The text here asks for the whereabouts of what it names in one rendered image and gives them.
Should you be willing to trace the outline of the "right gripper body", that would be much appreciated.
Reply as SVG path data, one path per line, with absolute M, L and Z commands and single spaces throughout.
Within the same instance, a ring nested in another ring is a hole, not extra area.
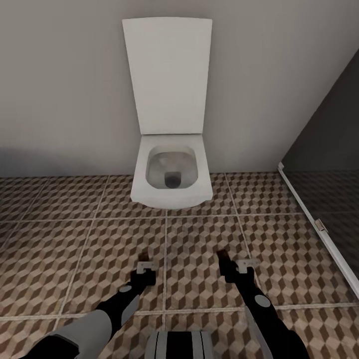
M 246 274 L 239 273 L 236 268 L 226 268 L 225 271 L 225 282 L 227 284 L 235 284 L 238 288 L 244 282 L 254 282 L 254 269 L 252 267 L 247 268 Z

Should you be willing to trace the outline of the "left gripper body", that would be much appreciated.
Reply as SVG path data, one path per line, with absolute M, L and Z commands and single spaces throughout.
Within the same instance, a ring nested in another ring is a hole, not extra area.
M 137 274 L 137 271 L 132 271 L 130 274 L 131 282 L 136 280 L 140 280 L 143 283 L 144 289 L 147 286 L 153 286 L 156 284 L 156 272 L 145 269 L 145 273 L 143 274 Z

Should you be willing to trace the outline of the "mousetrap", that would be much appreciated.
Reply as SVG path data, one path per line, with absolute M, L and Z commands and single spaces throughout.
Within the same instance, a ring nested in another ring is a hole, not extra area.
M 148 252 L 143 252 L 139 254 L 139 261 L 149 261 Z
M 226 249 L 222 249 L 219 251 L 216 251 L 217 257 L 219 261 L 221 262 L 222 266 L 224 268 L 233 267 L 233 264 L 231 262 L 231 259 L 226 251 Z

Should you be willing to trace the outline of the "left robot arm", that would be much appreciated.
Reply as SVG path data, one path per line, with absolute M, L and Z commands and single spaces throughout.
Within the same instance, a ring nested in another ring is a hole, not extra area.
M 20 359 L 97 359 L 113 336 L 135 314 L 140 295 L 156 284 L 158 261 L 139 261 L 131 281 L 79 320 L 56 329 Z

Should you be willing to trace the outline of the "robot trunk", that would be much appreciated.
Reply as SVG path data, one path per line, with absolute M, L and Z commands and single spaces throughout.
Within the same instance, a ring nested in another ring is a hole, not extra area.
M 215 359 L 208 332 L 151 332 L 144 359 Z

